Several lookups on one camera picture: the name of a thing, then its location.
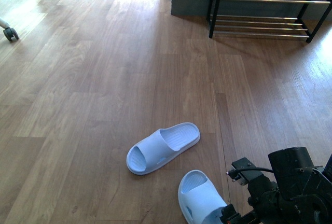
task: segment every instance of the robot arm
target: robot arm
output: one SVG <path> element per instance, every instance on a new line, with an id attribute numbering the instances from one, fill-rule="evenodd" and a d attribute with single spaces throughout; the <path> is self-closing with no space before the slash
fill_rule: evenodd
<path id="1" fill-rule="evenodd" d="M 224 224 L 331 224 L 332 156 L 325 168 L 314 166 L 304 147 L 269 154 L 272 171 L 257 168 L 247 158 L 232 163 L 227 174 L 248 184 L 253 211 L 241 216 L 232 204 L 222 210 Z M 273 172 L 271 182 L 261 170 Z"/>

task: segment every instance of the slipper strap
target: slipper strap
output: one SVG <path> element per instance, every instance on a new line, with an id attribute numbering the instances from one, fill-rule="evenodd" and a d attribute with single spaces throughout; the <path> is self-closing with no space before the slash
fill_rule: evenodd
<path id="1" fill-rule="evenodd" d="M 221 211 L 222 207 L 227 206 L 210 180 L 187 193 L 182 193 L 182 199 L 185 207 L 191 210 L 194 224 L 202 224 L 213 211 L 219 208 Z"/>
<path id="2" fill-rule="evenodd" d="M 152 169 L 162 158 L 168 158 L 175 153 L 160 134 L 160 129 L 143 139 L 136 145 L 146 161 L 146 170 Z"/>

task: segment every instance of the floor plank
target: floor plank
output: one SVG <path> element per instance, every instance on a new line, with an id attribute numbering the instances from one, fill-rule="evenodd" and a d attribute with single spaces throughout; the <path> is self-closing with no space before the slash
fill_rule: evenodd
<path id="1" fill-rule="evenodd" d="M 4 223 L 45 138 L 12 137 L 0 151 L 0 222 Z"/>

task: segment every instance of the chrome bar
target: chrome bar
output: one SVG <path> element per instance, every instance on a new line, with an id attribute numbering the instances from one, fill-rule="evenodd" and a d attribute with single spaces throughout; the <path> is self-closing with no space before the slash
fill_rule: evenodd
<path id="1" fill-rule="evenodd" d="M 217 22 L 227 22 L 227 23 L 256 23 L 256 24 L 302 25 L 301 23 L 255 22 L 255 21 L 238 21 L 238 20 L 223 20 L 223 19 L 217 19 L 216 21 Z"/>
<path id="2" fill-rule="evenodd" d="M 301 3 L 301 4 L 330 4 L 329 1 L 302 1 L 302 0 L 229 0 L 229 1 L 251 1 L 251 2 L 274 2 L 274 3 Z"/>
<path id="3" fill-rule="evenodd" d="M 235 28 L 235 29 L 251 29 L 251 30 L 280 30 L 280 31 L 307 31 L 308 29 L 292 29 L 292 28 L 266 28 L 266 27 L 249 27 L 235 25 L 215 25 L 215 27 Z"/>
<path id="4" fill-rule="evenodd" d="M 231 32 L 231 31 L 216 31 L 216 30 L 214 31 L 214 33 L 233 34 L 233 35 L 284 36 L 284 37 L 303 37 L 303 38 L 309 38 L 309 36 L 304 36 L 304 35 L 263 34 L 263 33 L 254 33 L 254 32 Z"/>
<path id="5" fill-rule="evenodd" d="M 217 17 L 297 20 L 297 18 L 251 17 L 251 16 L 233 16 L 233 15 L 217 15 Z"/>

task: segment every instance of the gray baseboard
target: gray baseboard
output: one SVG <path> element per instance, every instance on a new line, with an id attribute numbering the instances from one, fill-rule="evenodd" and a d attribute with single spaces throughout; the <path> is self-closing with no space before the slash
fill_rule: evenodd
<path id="1" fill-rule="evenodd" d="M 173 15 L 206 16 L 209 0 L 172 0 Z M 220 2 L 219 14 L 253 17 L 297 17 L 302 5 L 255 2 Z M 304 19 L 319 20 L 326 5 L 309 5 Z M 332 21 L 332 13 L 327 16 Z"/>

